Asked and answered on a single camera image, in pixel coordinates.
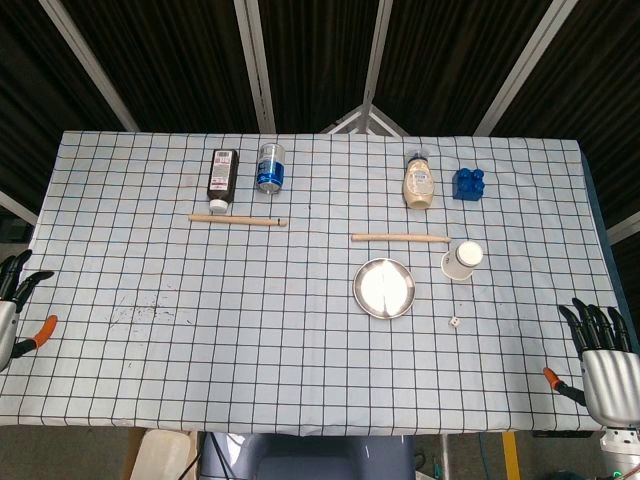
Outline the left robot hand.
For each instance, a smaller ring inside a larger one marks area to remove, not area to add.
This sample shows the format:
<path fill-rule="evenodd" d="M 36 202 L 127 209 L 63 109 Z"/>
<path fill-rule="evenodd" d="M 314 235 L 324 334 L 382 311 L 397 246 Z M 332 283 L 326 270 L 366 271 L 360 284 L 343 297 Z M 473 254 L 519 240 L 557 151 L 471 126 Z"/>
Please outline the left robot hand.
<path fill-rule="evenodd" d="M 34 336 L 17 340 L 19 315 L 36 286 L 54 275 L 53 271 L 36 271 L 19 281 L 24 265 L 32 256 L 26 249 L 18 255 L 9 256 L 1 262 L 1 370 L 6 370 L 13 359 L 21 358 L 39 349 L 53 335 L 58 323 L 56 315 L 50 315 Z"/>

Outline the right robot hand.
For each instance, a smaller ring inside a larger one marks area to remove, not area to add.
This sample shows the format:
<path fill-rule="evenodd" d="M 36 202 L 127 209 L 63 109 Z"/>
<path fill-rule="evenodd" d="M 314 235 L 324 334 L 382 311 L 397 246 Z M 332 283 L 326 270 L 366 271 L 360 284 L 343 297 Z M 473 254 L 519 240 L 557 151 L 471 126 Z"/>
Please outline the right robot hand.
<path fill-rule="evenodd" d="M 583 387 L 568 385 L 549 367 L 543 375 L 552 390 L 585 407 L 607 428 L 639 427 L 639 355 L 632 351 L 629 331 L 613 307 L 602 311 L 574 298 L 560 305 L 581 362 Z"/>

